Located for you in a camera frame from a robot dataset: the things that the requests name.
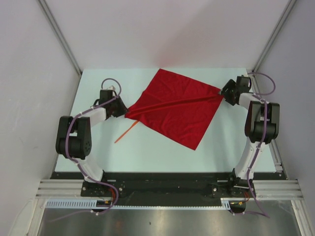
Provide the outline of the orange plastic knife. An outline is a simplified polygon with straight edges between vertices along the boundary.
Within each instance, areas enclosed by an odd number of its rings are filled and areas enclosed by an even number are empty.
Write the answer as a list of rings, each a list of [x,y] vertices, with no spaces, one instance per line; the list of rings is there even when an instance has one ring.
[[[120,141],[139,121],[136,120],[114,143]]]

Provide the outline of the red cloth napkin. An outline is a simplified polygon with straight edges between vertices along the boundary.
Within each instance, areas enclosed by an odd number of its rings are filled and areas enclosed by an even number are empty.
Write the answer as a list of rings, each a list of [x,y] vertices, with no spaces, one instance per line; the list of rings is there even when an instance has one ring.
[[[196,150],[223,96],[204,82],[159,69],[126,118]]]

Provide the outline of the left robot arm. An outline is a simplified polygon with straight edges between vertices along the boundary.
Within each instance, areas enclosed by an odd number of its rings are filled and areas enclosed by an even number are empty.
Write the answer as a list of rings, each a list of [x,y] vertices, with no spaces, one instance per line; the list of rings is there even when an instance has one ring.
[[[101,89],[99,99],[86,112],[79,115],[62,116],[59,120],[56,152],[71,160],[82,173],[84,180],[93,182],[91,190],[97,196],[108,193],[109,185],[102,180],[103,169],[92,157],[92,128],[108,120],[118,118],[128,112],[113,86]]]

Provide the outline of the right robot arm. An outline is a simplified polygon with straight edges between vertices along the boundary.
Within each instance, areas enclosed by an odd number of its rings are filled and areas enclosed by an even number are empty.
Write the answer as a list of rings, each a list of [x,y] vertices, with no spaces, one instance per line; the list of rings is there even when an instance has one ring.
[[[230,105],[239,105],[248,111],[244,128],[246,145],[227,181],[227,192],[232,197],[253,190],[256,162],[265,147],[277,138],[280,129],[280,105],[252,93],[251,86],[250,77],[238,76],[236,81],[230,79],[220,92]]]

